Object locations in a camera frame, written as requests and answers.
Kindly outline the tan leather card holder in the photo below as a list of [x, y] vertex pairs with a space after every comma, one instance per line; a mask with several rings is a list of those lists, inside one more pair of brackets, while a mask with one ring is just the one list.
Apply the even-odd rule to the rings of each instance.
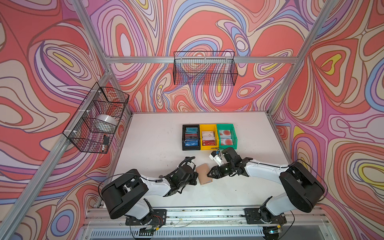
[[209, 171], [210, 167], [208, 164], [202, 164], [196, 168], [200, 185], [206, 185], [213, 181], [212, 178], [208, 177]]

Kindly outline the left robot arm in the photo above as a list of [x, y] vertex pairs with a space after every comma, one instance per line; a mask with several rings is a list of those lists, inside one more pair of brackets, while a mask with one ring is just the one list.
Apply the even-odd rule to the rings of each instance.
[[137, 169], [115, 175], [116, 179], [99, 190], [112, 220], [124, 215], [144, 220], [153, 214], [152, 206], [145, 196], [170, 197], [181, 194], [188, 185], [197, 185], [195, 157], [185, 157], [171, 173], [150, 178]]

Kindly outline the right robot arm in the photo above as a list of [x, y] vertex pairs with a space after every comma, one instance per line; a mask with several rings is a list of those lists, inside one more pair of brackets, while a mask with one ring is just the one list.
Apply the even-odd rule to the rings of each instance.
[[267, 198], [258, 210], [265, 223], [273, 217], [292, 210], [309, 213], [325, 195], [326, 189], [303, 164], [276, 165], [242, 158], [234, 148], [212, 151], [209, 158], [216, 162], [207, 176], [221, 179], [226, 176], [245, 176], [280, 184], [284, 192]]

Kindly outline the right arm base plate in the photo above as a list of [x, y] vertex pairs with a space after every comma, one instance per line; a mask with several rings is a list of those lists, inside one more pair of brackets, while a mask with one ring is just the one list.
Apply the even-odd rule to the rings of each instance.
[[284, 217], [283, 214], [274, 216], [266, 208], [262, 208], [261, 210], [260, 208], [245, 208], [243, 216], [249, 225], [284, 225], [287, 223], [286, 217]]

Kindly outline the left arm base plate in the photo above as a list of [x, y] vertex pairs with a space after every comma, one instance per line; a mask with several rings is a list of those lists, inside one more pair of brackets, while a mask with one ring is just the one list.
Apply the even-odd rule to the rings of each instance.
[[166, 209], [154, 209], [141, 220], [132, 216], [127, 216], [125, 224], [126, 226], [162, 226], [166, 223], [166, 217]]

